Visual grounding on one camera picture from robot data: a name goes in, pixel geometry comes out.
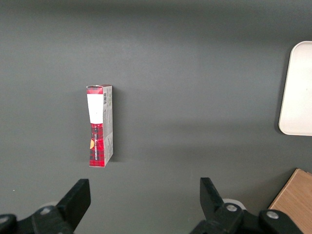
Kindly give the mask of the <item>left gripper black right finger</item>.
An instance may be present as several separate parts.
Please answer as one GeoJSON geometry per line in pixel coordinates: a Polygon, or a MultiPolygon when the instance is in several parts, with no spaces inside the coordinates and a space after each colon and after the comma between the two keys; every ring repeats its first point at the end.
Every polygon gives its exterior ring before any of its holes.
{"type": "Polygon", "coordinates": [[[253,215],[233,202],[224,202],[208,177],[200,179],[200,205],[205,219],[192,234],[301,234],[282,211],[261,210],[253,215]]]}

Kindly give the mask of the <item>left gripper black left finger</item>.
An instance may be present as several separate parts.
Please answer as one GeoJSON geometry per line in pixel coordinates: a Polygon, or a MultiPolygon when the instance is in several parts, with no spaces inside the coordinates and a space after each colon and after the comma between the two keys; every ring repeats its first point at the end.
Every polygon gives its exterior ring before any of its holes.
{"type": "Polygon", "coordinates": [[[29,217],[0,216],[2,234],[73,234],[91,204],[90,183],[79,179],[56,204],[44,206],[29,217]]]}

